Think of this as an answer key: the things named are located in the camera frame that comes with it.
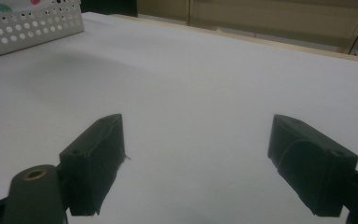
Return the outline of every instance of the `white basket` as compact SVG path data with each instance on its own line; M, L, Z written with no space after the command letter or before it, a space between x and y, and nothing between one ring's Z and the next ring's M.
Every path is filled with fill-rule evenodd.
M0 13L0 55L82 31L80 0L55 0L38 11Z

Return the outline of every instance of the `perforated basket wall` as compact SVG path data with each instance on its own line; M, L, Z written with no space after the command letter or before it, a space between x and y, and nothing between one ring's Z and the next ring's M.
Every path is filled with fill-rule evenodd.
M39 11L0 13L0 55L82 31L80 0L54 0Z

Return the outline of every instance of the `teal object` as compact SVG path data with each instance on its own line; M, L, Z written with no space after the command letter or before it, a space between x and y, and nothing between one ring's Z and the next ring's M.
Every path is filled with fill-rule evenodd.
M11 7L8 7L5 4L0 4L0 12L11 12Z

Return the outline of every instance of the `red spot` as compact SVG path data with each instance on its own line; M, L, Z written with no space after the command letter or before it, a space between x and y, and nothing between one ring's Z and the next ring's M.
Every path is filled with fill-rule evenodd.
M34 4L34 5L37 5L40 3L40 0L31 0L31 3Z

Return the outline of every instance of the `black mount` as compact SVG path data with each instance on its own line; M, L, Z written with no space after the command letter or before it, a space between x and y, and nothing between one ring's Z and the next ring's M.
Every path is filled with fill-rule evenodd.
M301 201L319 217L358 223L358 156L305 122L275 115L268 157Z
M62 224L99 214L125 160L121 115L95 121L60 153L60 164L38 165L15 175L0 201L0 223Z

